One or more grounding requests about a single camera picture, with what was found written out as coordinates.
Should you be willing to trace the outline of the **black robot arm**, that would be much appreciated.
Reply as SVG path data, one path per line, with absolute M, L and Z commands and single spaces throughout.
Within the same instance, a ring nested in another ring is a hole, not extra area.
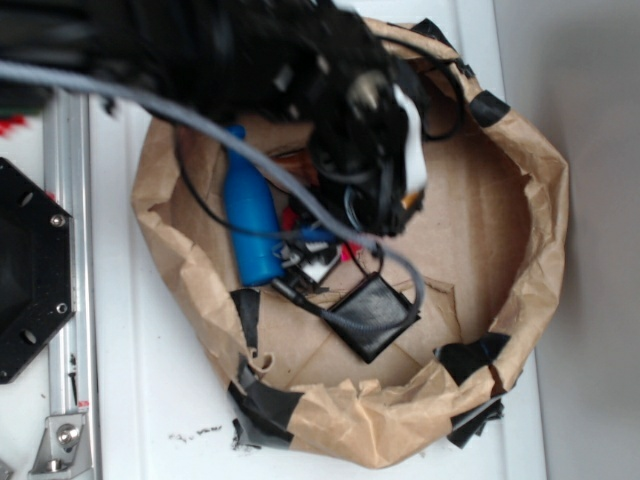
M 398 235 L 422 205 L 428 97 L 358 14 L 330 1 L 5 1 L 1 58 L 215 122 L 308 122 L 321 200 L 355 229 Z

